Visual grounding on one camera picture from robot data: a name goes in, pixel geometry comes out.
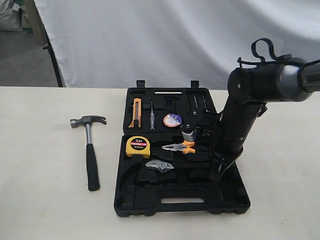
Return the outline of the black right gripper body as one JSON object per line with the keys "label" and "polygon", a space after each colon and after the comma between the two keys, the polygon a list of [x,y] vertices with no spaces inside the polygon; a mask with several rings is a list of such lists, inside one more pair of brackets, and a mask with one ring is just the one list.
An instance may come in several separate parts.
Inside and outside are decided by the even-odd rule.
{"label": "black right gripper body", "polygon": [[226,101],[219,121],[221,137],[211,154],[211,180],[219,182],[225,171],[242,154],[244,142],[262,107],[262,102],[238,104],[231,99]]}

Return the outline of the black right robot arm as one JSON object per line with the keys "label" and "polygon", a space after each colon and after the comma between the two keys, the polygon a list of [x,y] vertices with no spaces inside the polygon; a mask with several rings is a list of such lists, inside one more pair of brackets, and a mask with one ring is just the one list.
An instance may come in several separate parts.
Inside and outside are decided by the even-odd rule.
{"label": "black right robot arm", "polygon": [[227,81],[228,98],[217,121],[221,135],[211,155],[210,179],[219,182],[235,163],[255,120],[266,112],[267,103],[303,102],[319,90],[319,60],[306,62],[294,57],[233,70]]}

